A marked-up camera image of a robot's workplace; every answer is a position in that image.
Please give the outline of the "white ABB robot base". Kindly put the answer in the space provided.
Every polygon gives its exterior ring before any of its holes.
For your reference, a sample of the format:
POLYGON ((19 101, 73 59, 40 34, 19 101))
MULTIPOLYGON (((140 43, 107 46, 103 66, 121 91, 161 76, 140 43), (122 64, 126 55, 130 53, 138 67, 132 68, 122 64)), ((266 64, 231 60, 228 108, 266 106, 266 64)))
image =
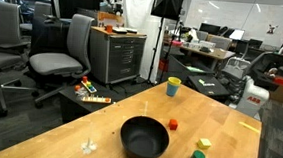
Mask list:
POLYGON ((255 81, 247 75, 243 96, 240 98, 236 110, 247 114, 249 117, 254 117, 269 98, 269 91, 256 86, 255 81))

